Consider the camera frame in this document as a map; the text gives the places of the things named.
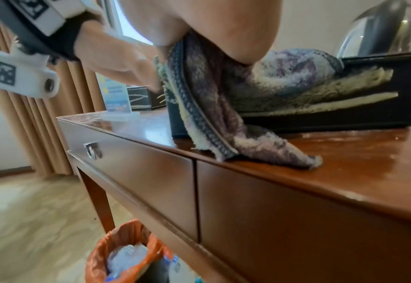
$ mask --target hand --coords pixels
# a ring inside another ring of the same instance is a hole
[[[83,66],[110,79],[131,85],[148,85],[152,91],[161,88],[154,66],[156,48],[122,40],[97,21],[83,23],[74,52]]]

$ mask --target table leg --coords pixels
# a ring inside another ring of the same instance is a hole
[[[112,217],[111,207],[109,206],[108,197],[105,191],[96,182],[94,182],[88,175],[86,175],[79,168],[78,176],[81,182],[83,182],[86,190],[89,193],[90,200],[94,205],[98,218],[100,219],[103,229],[106,233],[113,230],[116,226],[114,224],[114,218]]]

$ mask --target window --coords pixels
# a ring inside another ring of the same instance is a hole
[[[133,38],[135,40],[144,42],[146,44],[153,45],[151,41],[144,38],[139,32],[137,32],[132,27],[130,22],[126,19],[126,16],[123,13],[122,7],[120,6],[120,3],[118,2],[118,0],[110,0],[110,1],[111,1],[111,4],[114,5],[112,7],[112,12],[110,14],[114,17],[113,21],[115,23],[118,22],[121,28],[121,30],[117,28],[117,31],[123,34],[124,36]]]

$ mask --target black wristband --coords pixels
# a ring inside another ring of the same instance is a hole
[[[79,61],[75,56],[75,40],[80,33],[81,25],[85,21],[98,20],[98,16],[84,12],[78,16],[66,19],[64,25],[49,37],[53,46],[50,46],[57,54],[69,61]]]

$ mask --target white device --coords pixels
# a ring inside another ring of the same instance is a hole
[[[56,33],[67,19],[89,12],[103,12],[91,0],[5,0],[16,7],[45,36]],[[19,41],[10,53],[0,51],[0,89],[33,98],[51,98],[58,93],[60,79],[47,67],[49,55],[29,52]]]

